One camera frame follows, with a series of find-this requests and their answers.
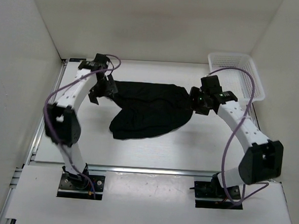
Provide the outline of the black shorts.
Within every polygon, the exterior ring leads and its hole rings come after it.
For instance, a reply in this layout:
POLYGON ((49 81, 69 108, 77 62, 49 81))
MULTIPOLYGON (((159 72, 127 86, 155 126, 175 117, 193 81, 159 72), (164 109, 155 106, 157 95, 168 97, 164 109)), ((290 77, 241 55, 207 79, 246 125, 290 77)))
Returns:
POLYGON ((115 83, 118 92, 110 99, 121 110, 109 125, 114 139, 164 135, 185 125, 193 115, 184 87, 130 81, 115 83))

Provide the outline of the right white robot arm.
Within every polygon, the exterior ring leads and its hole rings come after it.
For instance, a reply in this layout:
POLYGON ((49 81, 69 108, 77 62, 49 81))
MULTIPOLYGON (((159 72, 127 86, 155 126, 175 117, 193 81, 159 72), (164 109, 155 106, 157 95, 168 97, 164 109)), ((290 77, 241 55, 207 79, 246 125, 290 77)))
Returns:
POLYGON ((213 177, 211 193, 220 198, 229 187, 252 185, 281 175, 284 147, 272 141, 247 117, 237 97, 223 91, 217 76, 201 78, 201 87, 192 87, 191 109, 197 114, 208 115, 214 111, 232 130, 243 148, 244 156, 238 166, 213 177))

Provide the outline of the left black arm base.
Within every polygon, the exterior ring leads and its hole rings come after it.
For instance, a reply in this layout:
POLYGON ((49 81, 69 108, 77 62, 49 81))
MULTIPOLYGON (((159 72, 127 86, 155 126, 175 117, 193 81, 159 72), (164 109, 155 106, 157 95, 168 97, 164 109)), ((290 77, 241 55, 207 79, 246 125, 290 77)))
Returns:
POLYGON ((102 200, 105 176, 83 172, 90 180, 77 174, 70 174, 66 167, 62 167, 62 175, 57 189, 57 197, 76 198, 85 200, 102 200))

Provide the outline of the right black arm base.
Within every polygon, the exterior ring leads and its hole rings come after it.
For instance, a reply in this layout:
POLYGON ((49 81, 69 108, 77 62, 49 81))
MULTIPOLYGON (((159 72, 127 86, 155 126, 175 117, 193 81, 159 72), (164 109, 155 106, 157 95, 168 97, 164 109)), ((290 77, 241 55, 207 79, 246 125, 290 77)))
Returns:
POLYGON ((194 182, 194 186, 190 187, 195 195, 195 207, 202 209, 234 209, 242 210, 243 205, 233 205, 226 196, 221 186, 217 174, 214 174, 210 181, 194 182))

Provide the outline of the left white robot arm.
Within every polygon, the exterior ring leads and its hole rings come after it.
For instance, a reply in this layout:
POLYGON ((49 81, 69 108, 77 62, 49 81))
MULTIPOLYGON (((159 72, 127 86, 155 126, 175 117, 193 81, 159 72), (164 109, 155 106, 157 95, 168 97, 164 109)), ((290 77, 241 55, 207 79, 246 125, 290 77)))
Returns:
POLYGON ((82 130, 78 110, 86 97, 98 104, 98 98, 117 93, 112 73, 121 66, 121 60, 115 57, 118 64, 113 65, 112 58, 112 54, 96 54, 92 61, 81 61, 74 80, 52 92, 44 104, 46 136, 57 145, 64 160, 64 170, 73 175, 71 182, 77 189, 86 188, 90 181, 78 145, 82 130))

